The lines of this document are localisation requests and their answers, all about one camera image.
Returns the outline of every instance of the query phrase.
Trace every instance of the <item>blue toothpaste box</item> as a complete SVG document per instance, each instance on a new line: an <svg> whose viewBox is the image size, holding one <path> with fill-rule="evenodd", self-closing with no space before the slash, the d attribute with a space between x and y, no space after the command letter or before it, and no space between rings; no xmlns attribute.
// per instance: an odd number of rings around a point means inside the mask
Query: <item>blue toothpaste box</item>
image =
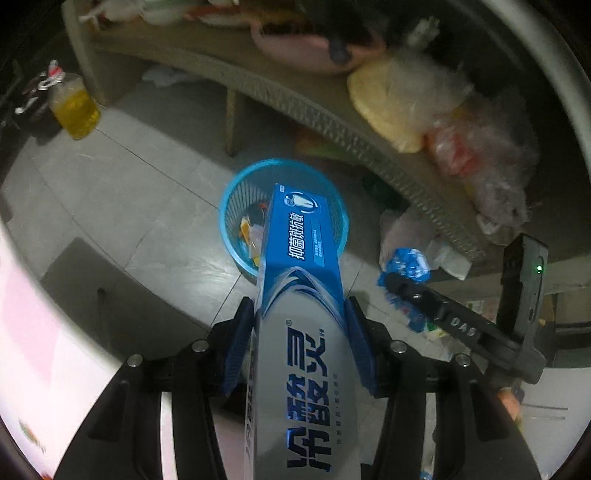
<svg viewBox="0 0 591 480"><path fill-rule="evenodd" d="M324 198L275 186L257 285L245 479L358 480L355 367Z"/></svg>

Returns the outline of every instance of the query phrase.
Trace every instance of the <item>bench leg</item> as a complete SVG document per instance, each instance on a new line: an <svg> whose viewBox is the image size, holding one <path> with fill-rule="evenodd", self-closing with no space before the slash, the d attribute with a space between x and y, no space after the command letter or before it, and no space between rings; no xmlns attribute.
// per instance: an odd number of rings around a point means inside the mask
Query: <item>bench leg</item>
<svg viewBox="0 0 591 480"><path fill-rule="evenodd" d="M238 152L238 122L244 110L244 95L231 88L226 96L226 153L233 157Z"/></svg>

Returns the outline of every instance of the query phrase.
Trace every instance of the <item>blue wrapper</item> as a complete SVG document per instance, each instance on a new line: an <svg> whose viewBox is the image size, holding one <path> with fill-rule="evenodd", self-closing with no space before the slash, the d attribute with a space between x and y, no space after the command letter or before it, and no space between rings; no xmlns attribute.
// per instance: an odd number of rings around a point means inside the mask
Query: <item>blue wrapper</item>
<svg viewBox="0 0 591 480"><path fill-rule="evenodd" d="M431 276L425 256L416 248L396 249L394 256L386 264L386 271L379 276L378 285L385 287L384 278L392 272L410 278L416 283L424 283ZM425 329L428 318L412 304L390 292L386 293L386 298L397 310L402 311L408 317L408 328L417 333L421 333Z"/></svg>

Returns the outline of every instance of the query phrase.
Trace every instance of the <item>blue plastic basket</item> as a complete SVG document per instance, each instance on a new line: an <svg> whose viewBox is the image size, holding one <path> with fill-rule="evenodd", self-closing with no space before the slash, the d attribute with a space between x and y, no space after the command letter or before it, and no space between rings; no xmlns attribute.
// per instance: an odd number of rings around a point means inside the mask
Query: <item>blue plastic basket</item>
<svg viewBox="0 0 591 480"><path fill-rule="evenodd" d="M248 258L246 244L239 237L240 221L250 205L271 200L276 183L326 199L337 253L341 256L349 234L349 216L335 186L322 173L308 165L284 158L272 158L257 162L238 173L222 197L220 232L226 248L238 266L256 277L258 269Z"/></svg>

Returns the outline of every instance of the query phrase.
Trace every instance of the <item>cooking oil bottle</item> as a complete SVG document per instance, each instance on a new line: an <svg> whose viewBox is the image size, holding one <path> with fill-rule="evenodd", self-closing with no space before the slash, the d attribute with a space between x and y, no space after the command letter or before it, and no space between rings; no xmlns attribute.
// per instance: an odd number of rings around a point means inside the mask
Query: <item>cooking oil bottle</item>
<svg viewBox="0 0 591 480"><path fill-rule="evenodd" d="M50 88L51 111L74 140L84 138L99 121L100 111L88 95L82 77L64 72L55 60L48 73L48 79L39 88Z"/></svg>

